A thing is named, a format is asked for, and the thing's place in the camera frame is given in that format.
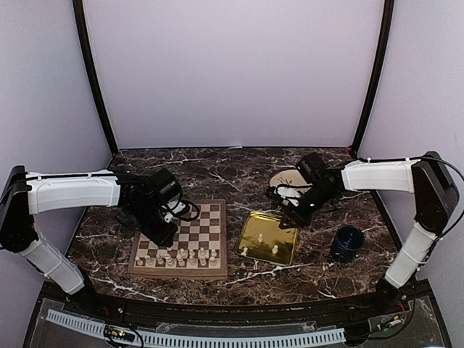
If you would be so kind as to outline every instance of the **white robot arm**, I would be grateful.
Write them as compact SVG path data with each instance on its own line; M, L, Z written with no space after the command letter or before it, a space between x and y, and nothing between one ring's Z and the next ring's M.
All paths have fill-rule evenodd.
M46 240L33 215L71 207L120 206L137 218L141 231L154 243L170 247L177 231L171 220L188 212L189 205L168 170L150 177L109 170L52 175L27 173L18 166L1 195L0 245L25 257L84 310L95 312L99 306L90 280Z
M343 191L393 190L415 195L413 229L376 287L376 309L384 311L398 289L430 256L457 206L459 193L441 157L427 152L412 159L355 160L329 168L312 153L298 162L297 169L312 184L306 193L284 184L268 188L268 196L283 203L286 218L282 228L309 225L311 215Z

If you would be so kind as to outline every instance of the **marble tabletop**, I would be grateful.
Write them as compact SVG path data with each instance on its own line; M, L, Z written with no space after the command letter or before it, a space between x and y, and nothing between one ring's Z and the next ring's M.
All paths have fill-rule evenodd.
M279 305L349 297L374 291L396 256L394 242L370 193L346 193L336 210L322 209L302 229L291 266L276 267L233 251L250 210L277 212L265 196L270 178L291 169L309 152L329 164L348 160L343 149L137 149L121 151L110 168L147 175L168 168L186 199L227 201L228 280L192 281L135 278L128 274L133 219L119 208L92 207L70 246L69 258L88 271L102 294L182 305ZM354 262L332 262L336 230L355 225L365 244Z

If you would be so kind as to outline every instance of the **wooden chessboard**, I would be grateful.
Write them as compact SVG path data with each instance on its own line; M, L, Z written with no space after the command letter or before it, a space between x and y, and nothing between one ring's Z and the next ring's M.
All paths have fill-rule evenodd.
M198 219L190 222L173 219L178 231L174 236L172 250L168 251L164 246L157 246L141 233L136 234L129 261L129 273L132 276L161 279L227 279L225 200L196 200L194 203L200 209ZM206 265L201 265L199 262L200 248L204 248L206 252ZM176 259L181 249L187 253L183 266L180 266ZM195 265L188 260L191 250L195 254ZM210 265L209 261L212 250L217 253L214 265ZM162 265L156 260L157 254L160 254L164 260ZM170 254L173 258L173 265L169 266L165 261L166 254ZM147 255L150 256L150 262L146 261Z

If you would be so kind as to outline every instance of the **white wall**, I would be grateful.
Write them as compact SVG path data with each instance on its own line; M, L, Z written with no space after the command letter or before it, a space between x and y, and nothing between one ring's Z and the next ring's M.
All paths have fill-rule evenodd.
M85 1L121 148L348 146L383 1Z
M362 156L413 156L433 149L464 170L463 38L462 1L397 1ZM455 181L463 189L456 176ZM383 193L382 199L404 239L413 225L413 198ZM420 272L431 282L454 347L464 347L463 228L459 224Z
M0 191L14 165L39 172L97 170L110 159L68 0L0 1ZM37 217L65 251L82 210ZM0 345L22 346L42 277L0 252Z

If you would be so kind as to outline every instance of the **black cup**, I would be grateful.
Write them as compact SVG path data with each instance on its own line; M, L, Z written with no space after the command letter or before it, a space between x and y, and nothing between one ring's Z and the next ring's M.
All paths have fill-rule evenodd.
M350 262L364 244L364 233L354 226L342 226L331 245L331 255L337 262Z

